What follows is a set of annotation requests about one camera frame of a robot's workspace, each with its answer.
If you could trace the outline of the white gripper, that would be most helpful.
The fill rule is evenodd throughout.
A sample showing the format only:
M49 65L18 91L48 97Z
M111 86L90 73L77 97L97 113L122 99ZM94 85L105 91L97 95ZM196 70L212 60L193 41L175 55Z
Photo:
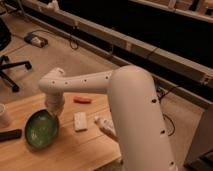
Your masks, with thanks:
M59 116L63 112L64 104L63 94L47 94L45 96L45 106L52 115Z

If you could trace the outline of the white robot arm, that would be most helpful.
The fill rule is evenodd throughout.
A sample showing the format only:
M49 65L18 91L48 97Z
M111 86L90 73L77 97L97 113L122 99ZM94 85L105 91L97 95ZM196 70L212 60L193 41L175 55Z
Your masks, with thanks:
M67 77L54 68L39 80L52 112L65 92L105 93L125 171L178 171L152 75L137 66Z

